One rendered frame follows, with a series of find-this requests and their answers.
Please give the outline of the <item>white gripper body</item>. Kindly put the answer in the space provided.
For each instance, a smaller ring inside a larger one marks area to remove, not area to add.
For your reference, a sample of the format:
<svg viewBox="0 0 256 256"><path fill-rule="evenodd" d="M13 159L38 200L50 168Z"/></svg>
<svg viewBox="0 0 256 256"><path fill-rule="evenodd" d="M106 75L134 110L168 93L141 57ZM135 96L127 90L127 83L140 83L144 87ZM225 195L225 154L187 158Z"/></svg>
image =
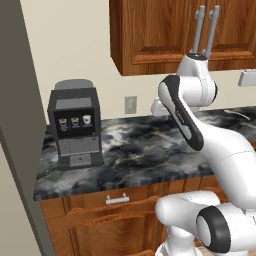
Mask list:
<svg viewBox="0 0 256 256"><path fill-rule="evenodd" d="M162 104L158 97L156 97L152 103L151 113L153 116L156 117L170 115L170 113L168 112L168 110L165 108L165 106Z"/></svg>

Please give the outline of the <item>wooden drawer front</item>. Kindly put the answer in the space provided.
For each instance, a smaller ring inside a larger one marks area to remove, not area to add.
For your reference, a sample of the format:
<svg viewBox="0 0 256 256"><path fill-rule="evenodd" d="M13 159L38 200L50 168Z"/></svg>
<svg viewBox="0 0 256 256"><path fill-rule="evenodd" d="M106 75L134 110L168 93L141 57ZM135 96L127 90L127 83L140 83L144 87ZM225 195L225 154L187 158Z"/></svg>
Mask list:
<svg viewBox="0 0 256 256"><path fill-rule="evenodd" d="M168 193L176 194L181 192L190 192L197 190L209 190L215 192L221 199L225 198L224 192L219 186L213 175L187 178L184 180L172 181L169 186Z"/></svg>
<svg viewBox="0 0 256 256"><path fill-rule="evenodd" d="M63 199L63 206L67 216L153 210L156 200L165 195L168 190L169 185L167 183L157 183L81 194L65 197ZM119 198L124 192L130 197L129 202L106 205L107 195L110 195L112 198Z"/></svg>

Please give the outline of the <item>black grey coffee machine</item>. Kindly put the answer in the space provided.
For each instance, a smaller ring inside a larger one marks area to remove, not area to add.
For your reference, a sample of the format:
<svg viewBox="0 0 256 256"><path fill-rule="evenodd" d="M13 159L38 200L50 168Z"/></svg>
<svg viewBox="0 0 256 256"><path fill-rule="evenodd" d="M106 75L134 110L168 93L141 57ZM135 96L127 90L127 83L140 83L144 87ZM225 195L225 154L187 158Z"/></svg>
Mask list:
<svg viewBox="0 0 256 256"><path fill-rule="evenodd" d="M60 170L104 164L100 104L90 80L58 82L51 91L47 112Z"/></svg>

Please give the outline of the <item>grey tall fridge side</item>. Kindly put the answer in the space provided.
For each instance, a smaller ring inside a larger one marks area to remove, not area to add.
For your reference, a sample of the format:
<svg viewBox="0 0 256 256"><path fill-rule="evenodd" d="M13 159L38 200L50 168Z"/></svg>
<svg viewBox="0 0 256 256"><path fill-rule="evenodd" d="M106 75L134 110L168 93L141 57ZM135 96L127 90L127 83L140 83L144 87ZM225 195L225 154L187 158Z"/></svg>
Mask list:
<svg viewBox="0 0 256 256"><path fill-rule="evenodd" d="M41 256L55 256L33 199L46 121L20 0L0 0L0 142Z"/></svg>

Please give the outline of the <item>grey wall outlet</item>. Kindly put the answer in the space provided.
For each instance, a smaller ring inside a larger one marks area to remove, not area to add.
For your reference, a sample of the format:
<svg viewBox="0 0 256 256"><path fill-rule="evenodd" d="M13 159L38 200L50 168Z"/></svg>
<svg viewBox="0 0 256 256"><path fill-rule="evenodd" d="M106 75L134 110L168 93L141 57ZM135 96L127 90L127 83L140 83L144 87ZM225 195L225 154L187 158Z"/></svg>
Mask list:
<svg viewBox="0 0 256 256"><path fill-rule="evenodd" d="M125 113L126 114L135 114L137 110L137 97L136 96L127 96L125 98Z"/></svg>

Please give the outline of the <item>wooden wall cupboard door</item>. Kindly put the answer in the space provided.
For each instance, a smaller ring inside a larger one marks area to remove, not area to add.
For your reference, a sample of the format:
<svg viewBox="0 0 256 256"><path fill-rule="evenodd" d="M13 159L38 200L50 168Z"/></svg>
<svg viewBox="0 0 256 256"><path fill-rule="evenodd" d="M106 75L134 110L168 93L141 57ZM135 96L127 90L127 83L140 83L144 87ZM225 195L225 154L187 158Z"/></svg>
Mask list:
<svg viewBox="0 0 256 256"><path fill-rule="evenodd" d="M210 71L256 69L256 0L206 0L220 6L209 59Z"/></svg>
<svg viewBox="0 0 256 256"><path fill-rule="evenodd" d="M196 11L206 0L124 0L122 74L175 73L192 48Z"/></svg>

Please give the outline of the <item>wooden wall cupboard carcass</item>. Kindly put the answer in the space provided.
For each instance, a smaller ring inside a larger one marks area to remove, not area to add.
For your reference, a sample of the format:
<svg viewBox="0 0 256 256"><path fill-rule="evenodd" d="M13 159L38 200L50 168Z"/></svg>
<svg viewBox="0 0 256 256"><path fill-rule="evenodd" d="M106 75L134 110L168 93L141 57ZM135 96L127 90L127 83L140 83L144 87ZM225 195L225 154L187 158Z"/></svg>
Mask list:
<svg viewBox="0 0 256 256"><path fill-rule="evenodd" d="M109 15L110 15L110 50L111 57L122 74L122 3L124 0L109 0Z"/></svg>

